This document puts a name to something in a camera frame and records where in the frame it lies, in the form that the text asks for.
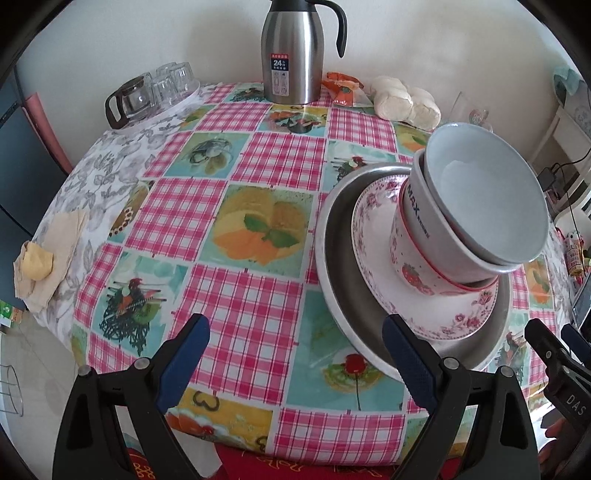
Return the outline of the checkered picture tablecloth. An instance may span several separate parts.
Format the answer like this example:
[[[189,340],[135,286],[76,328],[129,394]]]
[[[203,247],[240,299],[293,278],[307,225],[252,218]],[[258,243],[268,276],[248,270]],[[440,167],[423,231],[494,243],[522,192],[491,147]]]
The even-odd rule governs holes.
[[[78,292],[71,348],[116,370],[192,313],[211,343],[168,419],[272,465],[383,465],[425,423],[404,385],[339,332],[315,272],[329,191],[379,162],[409,162],[428,134],[342,109],[274,105],[221,85],[132,189]]]

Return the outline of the beige folded cloth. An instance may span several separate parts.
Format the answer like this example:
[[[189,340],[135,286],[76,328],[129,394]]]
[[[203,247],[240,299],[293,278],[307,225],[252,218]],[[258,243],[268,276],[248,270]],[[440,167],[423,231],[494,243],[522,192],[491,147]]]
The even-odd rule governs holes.
[[[89,216],[88,210],[59,213],[38,242],[26,241],[13,263],[15,296],[28,310],[46,308],[65,279],[76,245]]]

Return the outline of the glass coffee pot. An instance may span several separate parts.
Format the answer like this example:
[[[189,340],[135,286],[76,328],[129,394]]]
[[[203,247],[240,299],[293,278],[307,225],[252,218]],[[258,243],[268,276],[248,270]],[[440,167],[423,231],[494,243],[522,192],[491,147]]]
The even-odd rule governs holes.
[[[145,118],[153,106],[152,77],[144,73],[128,80],[107,97],[105,117],[111,129],[119,130],[130,121]]]

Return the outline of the light blue bowl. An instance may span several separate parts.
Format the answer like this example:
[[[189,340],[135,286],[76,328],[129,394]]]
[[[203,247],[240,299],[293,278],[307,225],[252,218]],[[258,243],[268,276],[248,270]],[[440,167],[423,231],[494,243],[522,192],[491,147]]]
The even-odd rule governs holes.
[[[497,265],[534,260],[549,235],[541,186],[519,152],[498,135],[449,123],[429,138],[424,177],[466,246]]]

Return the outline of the orange snack packet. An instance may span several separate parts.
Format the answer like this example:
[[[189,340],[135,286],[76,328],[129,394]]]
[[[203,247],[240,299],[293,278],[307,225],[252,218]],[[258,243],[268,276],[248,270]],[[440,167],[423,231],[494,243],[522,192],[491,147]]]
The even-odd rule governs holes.
[[[332,102],[342,107],[353,107],[363,100],[363,83],[356,77],[339,72],[328,72],[322,86],[329,90]]]

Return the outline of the clear glass mug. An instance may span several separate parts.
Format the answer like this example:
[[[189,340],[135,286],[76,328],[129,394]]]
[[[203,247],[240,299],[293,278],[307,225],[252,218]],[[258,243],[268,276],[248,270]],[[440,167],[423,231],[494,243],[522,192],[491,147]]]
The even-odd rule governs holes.
[[[489,122],[490,110],[473,102],[464,92],[459,92],[450,113],[448,123],[469,123],[482,127],[490,132],[493,127]]]

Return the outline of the large steel plate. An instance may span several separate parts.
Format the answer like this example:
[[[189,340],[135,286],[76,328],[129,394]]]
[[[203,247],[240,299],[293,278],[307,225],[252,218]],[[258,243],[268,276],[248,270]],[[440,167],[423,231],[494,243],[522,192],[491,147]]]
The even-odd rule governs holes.
[[[402,163],[370,164],[353,171],[322,201],[315,225],[315,269],[329,312],[356,351],[398,381],[402,377],[382,338],[387,312],[363,281],[349,229],[353,207],[370,183],[392,175],[406,178],[410,172],[411,166]],[[511,307],[511,281],[505,275],[500,279],[496,304],[486,324],[466,339],[449,346],[436,343],[434,348],[440,356],[454,356],[469,369],[486,370],[508,333]]]

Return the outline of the colourful candy roll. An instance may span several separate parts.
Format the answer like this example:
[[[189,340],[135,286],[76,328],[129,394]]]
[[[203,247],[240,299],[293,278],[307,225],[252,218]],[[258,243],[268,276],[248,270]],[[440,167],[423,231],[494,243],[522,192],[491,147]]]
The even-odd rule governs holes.
[[[583,275],[582,244],[576,232],[570,232],[565,237],[565,259],[570,276],[578,278]]]

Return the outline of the stainless thermos jug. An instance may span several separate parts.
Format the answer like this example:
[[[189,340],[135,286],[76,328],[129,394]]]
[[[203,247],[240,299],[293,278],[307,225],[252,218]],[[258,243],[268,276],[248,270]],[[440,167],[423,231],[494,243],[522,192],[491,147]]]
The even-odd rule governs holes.
[[[325,37],[318,6],[331,9],[337,16],[335,46],[339,56],[345,55],[348,19],[337,3],[271,1],[260,38],[263,94],[271,103],[308,105],[321,97]]]

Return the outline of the grey floral tablecloth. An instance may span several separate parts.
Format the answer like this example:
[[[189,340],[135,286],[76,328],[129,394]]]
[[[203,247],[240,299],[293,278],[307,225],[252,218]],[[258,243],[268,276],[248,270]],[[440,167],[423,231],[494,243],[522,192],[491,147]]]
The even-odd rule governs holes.
[[[204,105],[215,88],[214,84],[205,84],[162,113],[121,130],[106,130],[68,175],[45,212],[33,236],[35,242],[44,239],[56,214],[88,212],[65,279],[48,306],[33,315],[65,347],[70,346],[77,294],[115,218],[184,119]]]

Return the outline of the strawberry pattern bowl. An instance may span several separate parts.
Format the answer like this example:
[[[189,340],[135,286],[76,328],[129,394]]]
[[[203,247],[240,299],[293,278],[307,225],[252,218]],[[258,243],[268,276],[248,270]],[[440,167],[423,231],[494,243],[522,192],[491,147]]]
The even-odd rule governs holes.
[[[498,278],[467,286],[448,279],[424,256],[413,240],[404,208],[394,215],[390,236],[390,258],[394,271],[404,283],[426,296],[461,296],[477,293],[498,283]]]

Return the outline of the yellow crumpled cloth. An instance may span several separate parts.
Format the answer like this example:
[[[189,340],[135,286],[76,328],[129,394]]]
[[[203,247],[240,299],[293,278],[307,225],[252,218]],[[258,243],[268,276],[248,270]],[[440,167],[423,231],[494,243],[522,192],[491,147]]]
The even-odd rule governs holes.
[[[53,254],[34,242],[28,242],[22,259],[23,274],[35,282],[45,279],[53,269]]]

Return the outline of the smartphone on stand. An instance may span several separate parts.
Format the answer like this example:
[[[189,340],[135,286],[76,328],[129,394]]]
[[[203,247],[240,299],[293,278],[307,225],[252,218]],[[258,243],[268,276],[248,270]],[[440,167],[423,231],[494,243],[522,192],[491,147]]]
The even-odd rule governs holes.
[[[575,295],[573,301],[573,321],[577,327],[581,327],[590,312],[591,304],[591,278],[587,277],[583,285]]]

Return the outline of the black charger adapter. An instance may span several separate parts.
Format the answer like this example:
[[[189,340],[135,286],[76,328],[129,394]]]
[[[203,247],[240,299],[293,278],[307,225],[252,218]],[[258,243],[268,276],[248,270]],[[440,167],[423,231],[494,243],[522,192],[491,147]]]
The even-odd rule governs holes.
[[[548,191],[556,181],[556,174],[551,168],[545,167],[538,174],[538,182],[543,192]]]

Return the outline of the floral rimmed white plate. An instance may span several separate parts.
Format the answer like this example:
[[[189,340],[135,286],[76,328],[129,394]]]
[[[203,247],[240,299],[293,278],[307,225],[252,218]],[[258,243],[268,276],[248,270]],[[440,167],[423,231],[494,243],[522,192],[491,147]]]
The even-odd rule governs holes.
[[[403,282],[390,258],[394,215],[407,180],[383,177],[370,183],[353,208],[353,255],[370,293],[389,314],[398,314],[418,336],[435,341],[461,340],[475,334],[491,317],[499,281],[477,293],[426,296]]]

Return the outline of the bag of white buns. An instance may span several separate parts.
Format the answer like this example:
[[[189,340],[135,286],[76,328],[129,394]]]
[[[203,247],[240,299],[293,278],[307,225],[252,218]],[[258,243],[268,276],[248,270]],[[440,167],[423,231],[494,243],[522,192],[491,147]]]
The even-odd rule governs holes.
[[[408,87],[402,80],[378,76],[370,84],[374,110],[383,120],[402,122],[425,131],[433,131],[442,119],[435,98],[427,90]]]

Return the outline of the upturned drinking glass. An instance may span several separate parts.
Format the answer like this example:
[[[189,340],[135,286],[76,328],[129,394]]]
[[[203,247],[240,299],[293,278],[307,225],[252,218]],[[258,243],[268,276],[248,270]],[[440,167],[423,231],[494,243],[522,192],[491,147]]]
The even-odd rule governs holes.
[[[165,110],[177,102],[177,91],[169,75],[154,77],[151,82],[154,105]]]
[[[162,75],[167,75],[167,74],[170,72],[170,70],[171,70],[173,67],[175,67],[176,65],[177,65],[177,63],[176,63],[176,62],[169,62],[169,63],[166,63],[166,64],[164,64],[164,65],[161,65],[160,67],[158,67],[158,68],[155,70],[155,74],[154,74],[154,76],[155,76],[155,77],[159,77],[159,76],[162,76]]]
[[[197,88],[197,80],[188,62],[174,64],[169,69],[168,75],[181,98],[192,94]]]

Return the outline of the white round tray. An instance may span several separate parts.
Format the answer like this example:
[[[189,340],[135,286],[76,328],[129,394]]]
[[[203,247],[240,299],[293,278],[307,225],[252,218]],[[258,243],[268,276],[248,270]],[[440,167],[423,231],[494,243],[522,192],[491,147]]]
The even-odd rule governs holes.
[[[182,112],[188,109],[191,105],[197,105],[200,102],[199,92],[201,90],[201,82],[198,79],[194,80],[190,87],[191,90],[182,93],[176,102],[173,102],[171,105],[154,106],[145,115],[130,120],[123,127],[111,127],[110,130],[117,133],[139,131],[142,128],[158,123],[163,119]]]

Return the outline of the white square bowl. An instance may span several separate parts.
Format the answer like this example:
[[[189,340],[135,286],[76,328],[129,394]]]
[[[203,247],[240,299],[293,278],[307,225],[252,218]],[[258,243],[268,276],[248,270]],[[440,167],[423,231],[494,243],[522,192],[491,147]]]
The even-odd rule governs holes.
[[[455,233],[429,191],[422,170],[424,153],[424,149],[415,153],[403,194],[408,229],[421,253],[438,272],[459,284],[472,285],[517,270],[519,264],[497,265],[481,259]]]

